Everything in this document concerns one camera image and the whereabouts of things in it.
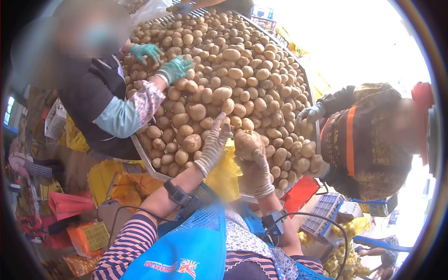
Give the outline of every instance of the orange stripe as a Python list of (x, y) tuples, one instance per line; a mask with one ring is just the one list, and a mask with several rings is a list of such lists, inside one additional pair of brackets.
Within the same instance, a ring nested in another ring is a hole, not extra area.
[(327, 122), (324, 124), (322, 131), (320, 132), (320, 140), (322, 141), (322, 135), (323, 135), (323, 130), (325, 129), (325, 127), (327, 126), (328, 121), (330, 120), (330, 118), (327, 119)]
[(356, 106), (349, 109), (347, 115), (347, 170), (349, 176), (355, 175), (355, 159), (353, 155), (353, 117), (355, 116)]

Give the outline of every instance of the wristband device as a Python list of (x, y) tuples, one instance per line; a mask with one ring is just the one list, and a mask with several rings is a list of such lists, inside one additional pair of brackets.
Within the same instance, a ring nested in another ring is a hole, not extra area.
[(179, 216), (182, 218), (190, 217), (203, 205), (203, 202), (199, 198), (196, 196), (189, 196), (179, 186), (173, 185), (171, 180), (166, 181), (164, 187), (168, 191), (168, 197), (181, 207)]
[(286, 215), (287, 213), (288, 212), (284, 208), (281, 211), (272, 210), (267, 212), (266, 215), (261, 219), (261, 222), (263, 226), (267, 228), (267, 232), (269, 233), (269, 235), (279, 236), (283, 234), (283, 221), (287, 216), (282, 219), (280, 219), (280, 217)]

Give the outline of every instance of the printed logo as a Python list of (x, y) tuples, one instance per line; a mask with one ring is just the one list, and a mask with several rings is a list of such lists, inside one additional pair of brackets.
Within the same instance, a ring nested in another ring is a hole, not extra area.
[(145, 264), (143, 266), (157, 269), (158, 271), (161, 272), (173, 272), (176, 270), (177, 262), (175, 262), (173, 265), (167, 265), (154, 261), (145, 261)]
[(191, 275), (191, 277), (193, 277), (193, 280), (196, 279), (196, 273), (194, 272), (194, 270), (196, 269), (196, 267), (198, 266), (198, 262), (194, 262), (192, 260), (189, 259), (185, 259), (185, 258), (181, 258), (181, 266), (179, 267), (179, 270), (177, 272), (180, 273), (188, 273)]

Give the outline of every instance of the pink and navy striped shirt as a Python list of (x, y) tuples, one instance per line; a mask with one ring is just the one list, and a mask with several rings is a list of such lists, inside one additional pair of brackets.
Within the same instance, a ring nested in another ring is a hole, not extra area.
[[(146, 216), (136, 214), (124, 225), (113, 245), (107, 250), (92, 272), (94, 280), (118, 280), (131, 262), (148, 250), (156, 241), (156, 226)], [(323, 274), (317, 258), (291, 256), (309, 269)], [(272, 260), (244, 251), (228, 251), (224, 280), (278, 280)]]

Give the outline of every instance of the red hat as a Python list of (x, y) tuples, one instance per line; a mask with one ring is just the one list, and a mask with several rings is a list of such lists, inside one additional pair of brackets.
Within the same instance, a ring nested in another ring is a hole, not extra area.
[(418, 82), (411, 90), (412, 99), (417, 103), (418, 114), (422, 120), (419, 128), (418, 144), (420, 146), (423, 165), (428, 164), (428, 153), (426, 150), (426, 131), (428, 126), (428, 110), (434, 104), (431, 85), (427, 82)]

